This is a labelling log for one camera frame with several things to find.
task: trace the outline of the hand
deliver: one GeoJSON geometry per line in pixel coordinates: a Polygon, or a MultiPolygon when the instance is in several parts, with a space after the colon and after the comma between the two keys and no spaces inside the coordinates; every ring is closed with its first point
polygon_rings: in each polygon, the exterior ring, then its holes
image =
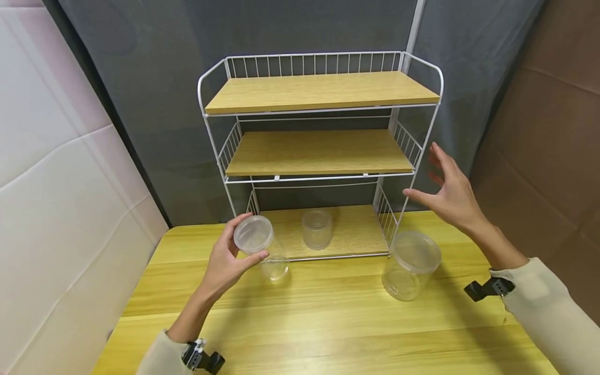
{"type": "Polygon", "coordinates": [[[208,266],[199,286],[203,292],[219,298],[238,282],[244,272],[269,256],[265,250],[244,259],[237,259],[239,248],[233,242],[233,231],[242,220],[250,216],[252,212],[240,215],[230,220],[223,229],[221,236],[212,247],[208,266]]]}
{"type": "Polygon", "coordinates": [[[456,161],[435,142],[429,151],[429,161],[443,172],[443,177],[433,172],[429,173],[433,182],[441,187],[440,191],[433,195],[416,189],[404,189],[404,195],[429,207],[443,221],[466,234],[487,223],[475,200],[471,184],[458,168],[456,161]]]}

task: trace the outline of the gray backdrop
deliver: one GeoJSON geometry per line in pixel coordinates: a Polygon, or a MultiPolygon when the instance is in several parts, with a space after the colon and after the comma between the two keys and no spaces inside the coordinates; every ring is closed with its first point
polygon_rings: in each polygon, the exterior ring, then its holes
{"type": "MultiPolygon", "coordinates": [[[[198,77],[228,55],[404,50],[415,0],[59,0],[87,48],[174,226],[228,220],[231,210],[198,108],[198,77]]],[[[414,53],[440,66],[446,91],[432,140],[469,171],[492,102],[542,0],[428,0],[414,53]]],[[[437,89],[415,64],[411,76],[437,89]]],[[[418,136],[427,110],[401,112],[418,136]]],[[[299,121],[279,124],[291,130],[299,121]]],[[[273,124],[253,124],[264,129],[273,124]]],[[[385,128],[333,121],[330,128],[385,128]]],[[[213,126],[224,139],[226,126],[213,126]]],[[[398,208],[408,182],[388,179],[398,208]]],[[[422,172],[416,187],[434,191],[422,172]]],[[[239,188],[236,202],[245,200],[239,188]]],[[[262,209],[370,203],[372,186],[269,190],[262,209]]]]}

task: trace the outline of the metal frame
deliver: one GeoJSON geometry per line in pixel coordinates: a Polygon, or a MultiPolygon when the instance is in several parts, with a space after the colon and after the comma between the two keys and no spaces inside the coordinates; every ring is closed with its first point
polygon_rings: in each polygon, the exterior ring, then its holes
{"type": "MultiPolygon", "coordinates": [[[[424,4],[424,0],[419,0],[417,7],[421,7],[424,4]]],[[[415,17],[418,16],[420,20],[421,12],[415,12],[415,17]]],[[[411,38],[413,39],[412,44],[409,40],[409,46],[412,49],[414,45],[414,38],[416,37],[416,30],[418,29],[418,23],[415,30],[411,30],[411,38]]],[[[260,189],[275,189],[275,188],[307,188],[307,187],[331,187],[331,186],[349,186],[349,185],[363,185],[363,184],[376,184],[376,190],[373,197],[373,207],[379,219],[382,233],[388,247],[391,245],[391,241],[396,234],[400,221],[406,209],[408,198],[405,199],[400,217],[396,218],[391,205],[389,204],[388,198],[383,190],[383,182],[385,177],[392,176],[413,176],[410,183],[410,187],[413,186],[416,178],[416,174],[421,165],[423,155],[425,154],[425,147],[428,143],[429,136],[431,135],[431,129],[435,122],[437,111],[442,101],[444,90],[444,79],[442,71],[439,67],[420,59],[409,52],[400,51],[379,51],[379,52],[346,52],[346,53],[298,53],[298,54],[284,54],[284,55],[248,55],[248,56],[233,56],[222,59],[219,63],[209,69],[203,74],[197,86],[198,102],[204,118],[206,130],[211,142],[212,150],[217,161],[219,173],[223,180],[227,198],[231,205],[231,209],[234,215],[237,214],[231,194],[228,186],[231,184],[250,184],[251,193],[248,200],[246,211],[252,211],[256,214],[260,213],[260,206],[256,197],[256,190],[260,189]],[[317,62],[317,59],[325,59],[324,66],[317,62]],[[223,68],[227,79],[242,77],[271,77],[271,76],[297,76],[305,74],[347,74],[347,73],[366,73],[372,71],[402,71],[405,74],[408,73],[410,63],[412,61],[424,64],[437,71],[440,79],[440,90],[439,100],[433,104],[411,104],[411,105],[399,105],[399,106],[372,106],[372,107],[355,107],[355,108],[343,108],[343,109],[318,109],[318,110],[296,110],[296,111],[280,111],[280,112],[256,112],[256,113],[230,113],[226,115],[209,115],[206,113],[205,104],[202,100],[202,84],[204,80],[218,68],[223,68]],[[363,65],[368,65],[368,69],[362,69],[363,65]],[[427,135],[423,140],[423,143],[419,143],[399,122],[398,110],[400,108],[409,107],[434,107],[434,112],[431,117],[427,135]],[[288,114],[303,114],[303,113],[323,113],[323,112],[343,112],[343,111],[357,111],[357,110],[381,110],[391,109],[390,115],[385,116],[344,116],[344,117],[295,117],[295,118],[247,118],[249,116],[281,116],[288,114]],[[235,117],[235,123],[232,126],[229,135],[226,137],[221,148],[217,148],[215,140],[212,136],[209,119],[212,117],[223,117],[230,116],[235,117]],[[331,175],[331,176],[302,176],[302,177],[285,177],[285,176],[267,176],[256,179],[253,176],[245,177],[229,177],[225,174],[225,171],[231,162],[235,151],[237,150],[239,143],[243,137],[241,130],[241,123],[254,122],[254,121],[297,121],[297,120],[312,120],[312,119],[351,119],[351,118],[389,118],[388,130],[398,143],[400,149],[404,152],[406,157],[409,159],[413,166],[411,172],[407,173],[362,173],[357,175],[331,175]],[[375,181],[363,182],[363,179],[376,179],[375,181]],[[358,181],[354,183],[334,184],[334,185],[319,185],[319,181],[324,180],[350,180],[358,181]],[[316,181],[313,185],[287,185],[285,182],[299,182],[299,181],[316,181]]],[[[338,257],[359,257],[366,255],[352,255],[352,256],[335,256],[338,257]]]]}

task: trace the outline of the clear plastic cup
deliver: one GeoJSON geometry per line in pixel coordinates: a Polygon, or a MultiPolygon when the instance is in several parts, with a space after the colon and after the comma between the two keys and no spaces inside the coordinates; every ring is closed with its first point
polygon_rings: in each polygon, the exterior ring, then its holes
{"type": "Polygon", "coordinates": [[[269,251],[269,256],[260,263],[261,272],[269,280],[277,281],[287,274],[290,260],[266,217],[254,215],[246,218],[233,232],[233,241],[247,255],[265,249],[269,251]]]}
{"type": "Polygon", "coordinates": [[[421,294],[442,261],[435,242],[421,232],[402,232],[394,238],[381,277],[395,299],[412,301],[421,294]]]}
{"type": "Polygon", "coordinates": [[[302,238],[306,246],[322,250],[331,242],[331,215],[324,209],[309,209],[302,215],[302,238]]]}
{"type": "Polygon", "coordinates": [[[273,242],[273,225],[264,216],[254,215],[242,221],[233,232],[233,241],[245,254],[258,253],[273,242]]]}

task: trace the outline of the shelf rack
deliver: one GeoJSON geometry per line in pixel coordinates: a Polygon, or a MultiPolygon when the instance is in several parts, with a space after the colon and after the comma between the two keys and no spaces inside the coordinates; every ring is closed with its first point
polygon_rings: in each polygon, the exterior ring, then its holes
{"type": "Polygon", "coordinates": [[[227,57],[200,77],[197,94],[233,214],[238,212],[229,186],[248,184],[251,190],[246,211],[268,217],[278,235],[290,244],[290,258],[305,260],[388,253],[408,198],[397,217],[383,190],[383,181],[386,177],[413,176],[412,187],[443,88],[439,67],[408,52],[381,51],[227,57]],[[412,61],[435,70],[440,80],[438,92],[407,75],[412,61]],[[218,71],[224,72],[226,81],[207,103],[202,97],[203,84],[218,71]],[[398,120],[398,109],[407,107],[434,108],[422,142],[398,120]],[[326,116],[326,112],[374,109],[389,110],[389,114],[326,116]],[[235,120],[225,141],[217,147],[210,120],[224,116],[235,120]],[[355,118],[386,118],[388,128],[244,133],[241,126],[254,121],[355,118]],[[324,184],[328,180],[343,183],[324,184]],[[334,218],[334,239],[338,240],[332,240],[328,250],[318,252],[302,243],[299,218],[304,210],[261,211],[256,196],[260,189],[362,184],[376,184],[372,206],[328,208],[334,218]]]}

